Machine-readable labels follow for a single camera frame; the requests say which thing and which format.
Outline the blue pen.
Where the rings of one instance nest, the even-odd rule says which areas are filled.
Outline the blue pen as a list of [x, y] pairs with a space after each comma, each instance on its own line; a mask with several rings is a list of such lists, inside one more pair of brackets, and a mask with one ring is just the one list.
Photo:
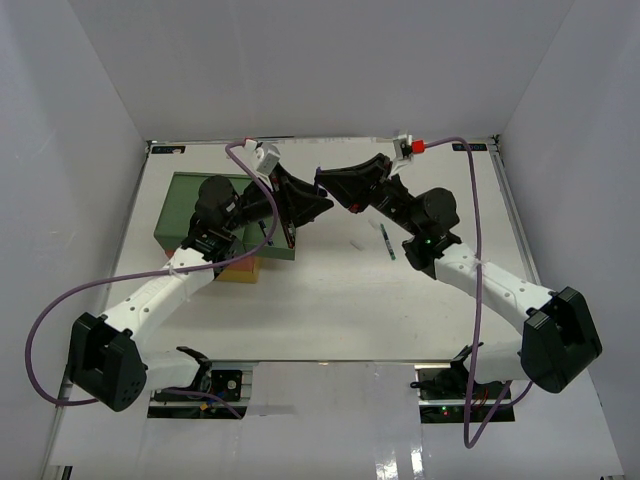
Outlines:
[[270, 237], [268, 235], [268, 229], [267, 229], [265, 221], [264, 220], [259, 220], [258, 221], [258, 225], [259, 225], [259, 227], [261, 229], [261, 232], [263, 233], [263, 236], [267, 239], [267, 245], [268, 246], [273, 246], [274, 243], [273, 243], [273, 241], [271, 239], [272, 237]]

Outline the green pen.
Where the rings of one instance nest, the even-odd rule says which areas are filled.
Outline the green pen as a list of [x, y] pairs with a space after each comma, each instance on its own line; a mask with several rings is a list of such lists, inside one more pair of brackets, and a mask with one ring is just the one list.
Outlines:
[[382, 235], [382, 237], [383, 237], [383, 240], [384, 240], [384, 243], [385, 243], [385, 247], [386, 247], [386, 249], [387, 249], [387, 252], [388, 252], [388, 254], [389, 254], [389, 256], [390, 256], [390, 259], [391, 259], [392, 261], [395, 261], [395, 260], [396, 260], [395, 251], [394, 251], [394, 249], [393, 249], [393, 246], [392, 246], [392, 244], [391, 244], [391, 241], [390, 241], [389, 235], [388, 235], [388, 233], [387, 233], [387, 230], [386, 230], [386, 228], [385, 228], [384, 224], [380, 223], [380, 225], [379, 225], [379, 229], [380, 229], [381, 235]]

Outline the green drawer cabinet box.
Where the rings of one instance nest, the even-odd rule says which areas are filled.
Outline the green drawer cabinet box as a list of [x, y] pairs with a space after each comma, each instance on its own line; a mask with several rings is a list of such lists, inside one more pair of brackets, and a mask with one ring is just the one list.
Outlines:
[[[210, 215], [204, 210], [202, 184], [214, 173], [176, 172], [171, 177], [155, 229], [154, 239], [167, 258], [171, 258], [185, 239], [207, 225]], [[217, 277], [220, 282], [255, 284], [261, 261], [251, 256], [225, 268]]]

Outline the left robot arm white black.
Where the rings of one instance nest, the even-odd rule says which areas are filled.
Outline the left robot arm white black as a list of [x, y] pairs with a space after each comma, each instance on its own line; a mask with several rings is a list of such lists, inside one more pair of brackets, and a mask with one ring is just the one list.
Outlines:
[[200, 185], [186, 237], [158, 276], [100, 316], [82, 314], [71, 329], [66, 373], [71, 382], [111, 410], [128, 408], [145, 390], [178, 388], [199, 399], [211, 387], [205, 356], [187, 347], [151, 355], [144, 344], [191, 295], [212, 283], [226, 262], [245, 252], [235, 231], [269, 219], [293, 232], [331, 209], [327, 192], [276, 166], [267, 182], [243, 192], [213, 175]]

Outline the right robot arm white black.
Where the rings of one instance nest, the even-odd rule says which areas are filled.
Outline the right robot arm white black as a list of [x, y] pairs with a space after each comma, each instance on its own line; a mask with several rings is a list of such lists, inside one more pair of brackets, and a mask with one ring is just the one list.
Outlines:
[[350, 212], [372, 207], [409, 232], [402, 247], [415, 270], [470, 295], [477, 309], [490, 309], [517, 332], [517, 340], [493, 345], [475, 339], [452, 360], [451, 384], [459, 396], [472, 399], [488, 383], [509, 380], [529, 380], [558, 394], [601, 355], [585, 297], [481, 261], [452, 231], [459, 217], [451, 191], [436, 187], [412, 195], [382, 154], [355, 167], [317, 170], [315, 180]]

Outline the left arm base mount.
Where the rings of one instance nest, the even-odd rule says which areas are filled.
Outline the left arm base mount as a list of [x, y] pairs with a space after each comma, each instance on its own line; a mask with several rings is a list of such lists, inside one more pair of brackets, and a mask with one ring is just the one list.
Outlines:
[[200, 386], [205, 396], [157, 391], [151, 396], [147, 417], [175, 420], [240, 420], [248, 409], [251, 369], [213, 369]]

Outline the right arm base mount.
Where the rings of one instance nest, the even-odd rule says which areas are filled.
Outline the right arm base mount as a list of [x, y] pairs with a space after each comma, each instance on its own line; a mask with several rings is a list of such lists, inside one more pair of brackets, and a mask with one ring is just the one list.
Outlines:
[[[419, 398], [420, 420], [428, 424], [463, 424], [466, 395], [465, 380], [450, 368], [421, 365], [410, 384]], [[474, 384], [471, 395], [470, 422], [480, 424], [496, 403], [505, 384]]]

